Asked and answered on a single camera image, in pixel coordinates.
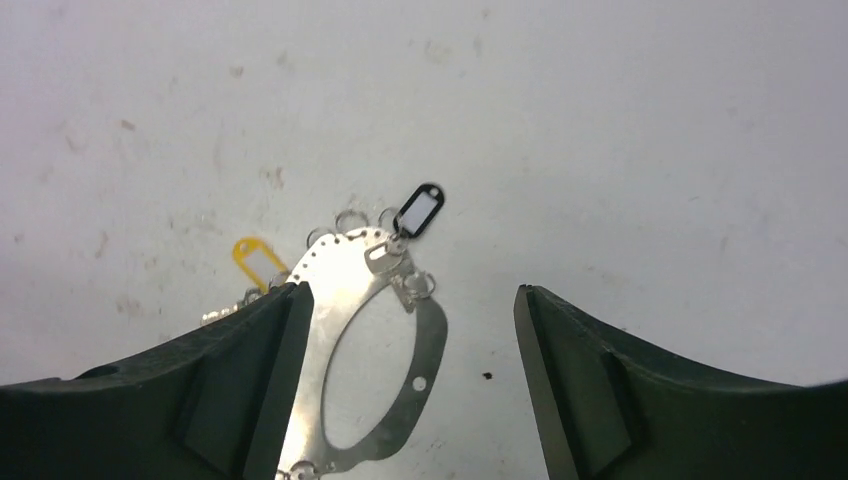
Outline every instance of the black plastic jaw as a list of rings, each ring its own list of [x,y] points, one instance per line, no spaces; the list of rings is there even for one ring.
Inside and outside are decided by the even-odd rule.
[[[848,382],[687,360],[522,286],[515,324],[552,480],[848,478]]]
[[[274,478],[309,286],[69,381],[0,387],[0,479]]]

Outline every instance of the white table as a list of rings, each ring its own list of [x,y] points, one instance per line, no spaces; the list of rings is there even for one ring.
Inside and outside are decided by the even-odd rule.
[[[686,357],[848,374],[848,4],[0,2],[0,383],[198,327],[313,227],[423,181],[450,321],[421,422],[344,479],[546,478],[521,283]],[[412,322],[381,294],[328,429],[382,416]],[[490,372],[491,380],[483,373]]]

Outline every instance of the black key tag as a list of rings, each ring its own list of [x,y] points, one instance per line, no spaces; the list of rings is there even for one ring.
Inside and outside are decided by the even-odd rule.
[[[403,238],[418,238],[445,204],[445,193],[435,183],[421,184],[409,200],[400,207],[392,220],[395,231]]]

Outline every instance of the oval cutout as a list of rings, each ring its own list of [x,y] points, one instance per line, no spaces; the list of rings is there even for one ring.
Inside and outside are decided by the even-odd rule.
[[[331,360],[323,404],[331,445],[353,447],[383,419],[405,387],[414,348],[415,316],[383,289],[353,317]]]

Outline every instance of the key tag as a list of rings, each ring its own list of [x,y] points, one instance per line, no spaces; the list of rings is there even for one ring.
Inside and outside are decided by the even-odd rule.
[[[259,290],[268,293],[268,283],[280,272],[288,275],[289,268],[261,238],[245,237],[233,246],[233,260],[253,280]]]
[[[401,238],[418,238],[445,204],[445,193],[435,183],[423,183],[392,219]]]

